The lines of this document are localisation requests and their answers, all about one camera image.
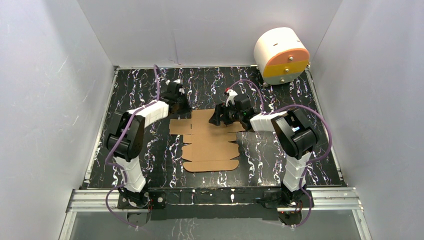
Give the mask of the brown cardboard box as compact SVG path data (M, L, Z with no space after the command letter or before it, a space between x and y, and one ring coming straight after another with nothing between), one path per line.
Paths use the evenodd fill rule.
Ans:
M191 112L191 118L171 119L169 133L182 135L183 168L191 173L232 171L239 166L237 133L244 131L239 122L219 126L209 123L213 109Z

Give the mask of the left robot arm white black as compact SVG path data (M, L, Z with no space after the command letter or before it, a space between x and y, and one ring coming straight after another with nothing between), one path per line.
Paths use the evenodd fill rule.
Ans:
M117 190L132 207L144 208L150 202L139 159L145 128L170 115L187 114L191 110L184 86L177 79L167 81L166 90L158 99L136 109L113 114L111 129L106 136L105 145L109 153L105 163L121 170L123 184Z

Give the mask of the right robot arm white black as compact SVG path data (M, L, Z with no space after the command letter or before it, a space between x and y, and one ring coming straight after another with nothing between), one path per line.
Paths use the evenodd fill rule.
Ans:
M274 132L286 154L286 167L280 190L266 191L257 203L264 207L295 207L306 194L304 170L313 148L319 141L303 113L306 107L293 104L271 113L254 110L248 97L230 94L226 101L216 104L209 123L215 126L240 123L249 132Z

